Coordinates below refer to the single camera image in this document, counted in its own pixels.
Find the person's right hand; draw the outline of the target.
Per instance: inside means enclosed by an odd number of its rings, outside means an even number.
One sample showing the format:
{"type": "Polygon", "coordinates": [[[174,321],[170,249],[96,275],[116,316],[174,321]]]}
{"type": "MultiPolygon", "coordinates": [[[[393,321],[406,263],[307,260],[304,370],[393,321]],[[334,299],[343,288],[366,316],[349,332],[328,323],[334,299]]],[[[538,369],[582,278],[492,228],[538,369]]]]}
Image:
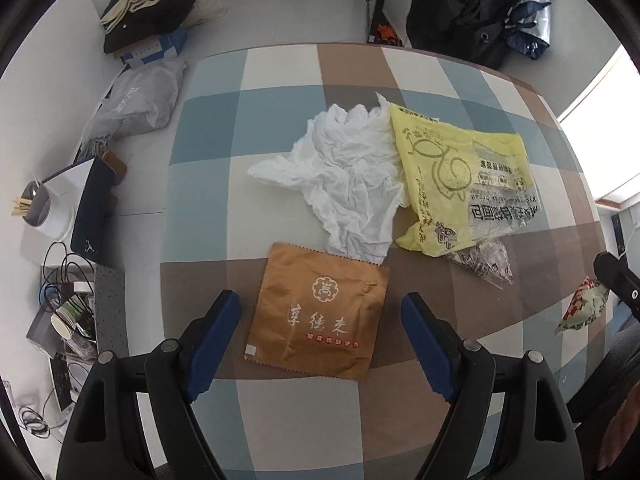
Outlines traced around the person's right hand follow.
{"type": "Polygon", "coordinates": [[[611,466],[623,452],[639,422],[639,390],[632,390],[606,428],[600,447],[598,469],[611,466]]]}

